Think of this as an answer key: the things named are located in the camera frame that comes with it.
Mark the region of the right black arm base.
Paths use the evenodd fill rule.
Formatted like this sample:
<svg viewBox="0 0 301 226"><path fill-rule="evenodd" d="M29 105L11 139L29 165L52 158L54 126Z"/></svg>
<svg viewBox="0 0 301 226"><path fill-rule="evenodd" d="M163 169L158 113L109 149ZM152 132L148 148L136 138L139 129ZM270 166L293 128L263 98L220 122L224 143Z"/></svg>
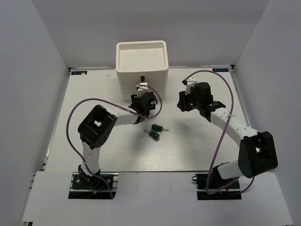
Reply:
<svg viewBox="0 0 301 226"><path fill-rule="evenodd" d="M192 176L191 180L196 184L198 201L225 201L242 199L242 196L240 194L240 184L238 180L236 180L230 186L227 186L226 188L212 195L209 195L206 192L206 173L195 174L194 176ZM212 175L210 178L208 191L213 192L215 190L218 190L219 188L230 183L232 180L233 179L222 180Z"/></svg>

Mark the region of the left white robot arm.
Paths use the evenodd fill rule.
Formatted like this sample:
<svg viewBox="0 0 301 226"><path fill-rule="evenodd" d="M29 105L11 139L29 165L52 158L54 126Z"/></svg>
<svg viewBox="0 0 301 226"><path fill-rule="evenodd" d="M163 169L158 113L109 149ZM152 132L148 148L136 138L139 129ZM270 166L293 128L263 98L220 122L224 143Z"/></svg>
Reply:
<svg viewBox="0 0 301 226"><path fill-rule="evenodd" d="M156 109L156 96L146 92L142 96L132 95L132 103L126 110L109 110L96 105L78 127L83 145L85 161L79 165L83 182L90 188L99 184L100 148L107 141L112 129L119 125L138 124Z"/></svg>

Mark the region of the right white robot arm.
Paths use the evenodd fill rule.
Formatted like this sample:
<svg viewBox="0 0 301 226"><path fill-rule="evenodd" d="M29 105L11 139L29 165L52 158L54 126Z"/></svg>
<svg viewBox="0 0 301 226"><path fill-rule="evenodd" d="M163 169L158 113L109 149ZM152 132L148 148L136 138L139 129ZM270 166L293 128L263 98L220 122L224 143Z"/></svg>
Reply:
<svg viewBox="0 0 301 226"><path fill-rule="evenodd" d="M278 167L274 139L269 132L258 132L230 114L223 103L214 101L207 82L189 81L185 85L186 90L179 93L178 108L183 112L198 110L210 123L225 129L239 147L237 160L215 167L217 173L212 181L216 187L225 187L230 178L253 178Z"/></svg>

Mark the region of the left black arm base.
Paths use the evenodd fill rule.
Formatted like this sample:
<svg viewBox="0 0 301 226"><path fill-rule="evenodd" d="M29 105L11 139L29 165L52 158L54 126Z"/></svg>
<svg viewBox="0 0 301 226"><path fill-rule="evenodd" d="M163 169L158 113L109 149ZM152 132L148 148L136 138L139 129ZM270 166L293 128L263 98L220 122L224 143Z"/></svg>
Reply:
<svg viewBox="0 0 301 226"><path fill-rule="evenodd" d="M96 178L96 181L89 185L78 172L73 172L68 199L111 200L111 195L114 198L117 193L119 174L117 172L104 172L101 177L110 186L111 193L101 179Z"/></svg>

